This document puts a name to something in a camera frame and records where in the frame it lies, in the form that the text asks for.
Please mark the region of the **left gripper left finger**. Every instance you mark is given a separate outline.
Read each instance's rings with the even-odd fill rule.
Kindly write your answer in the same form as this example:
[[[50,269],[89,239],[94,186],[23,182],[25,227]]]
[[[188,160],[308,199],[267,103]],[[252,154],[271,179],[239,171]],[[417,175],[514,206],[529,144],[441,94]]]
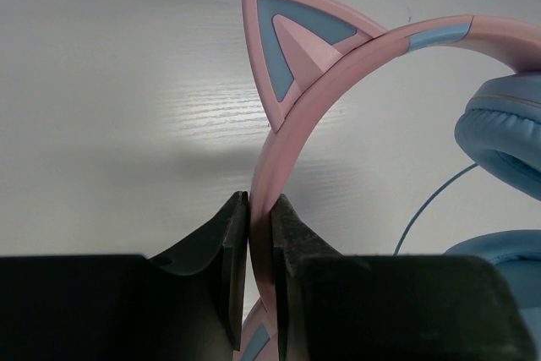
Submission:
[[[1,260],[4,360],[230,360],[240,348],[248,196],[161,253]]]

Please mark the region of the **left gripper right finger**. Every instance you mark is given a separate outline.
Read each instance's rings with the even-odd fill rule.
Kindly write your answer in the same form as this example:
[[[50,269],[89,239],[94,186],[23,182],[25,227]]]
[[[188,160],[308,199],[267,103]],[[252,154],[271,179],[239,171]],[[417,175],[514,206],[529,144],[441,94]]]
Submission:
[[[282,360],[521,360],[503,276],[469,255],[343,255],[281,196],[271,211]]]

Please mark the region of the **pink blue cat-ear headphones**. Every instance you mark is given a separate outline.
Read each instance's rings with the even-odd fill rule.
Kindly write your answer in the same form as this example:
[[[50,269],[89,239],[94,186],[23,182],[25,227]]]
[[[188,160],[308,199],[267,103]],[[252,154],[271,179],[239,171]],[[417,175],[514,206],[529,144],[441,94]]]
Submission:
[[[540,196],[540,29],[456,15],[387,30],[334,0],[242,0],[249,61],[271,130],[250,188],[249,247],[260,299],[243,324],[241,360],[276,360],[271,208],[316,124],[357,82],[431,46],[482,53],[512,75],[485,82],[455,127],[461,149],[499,180]]]

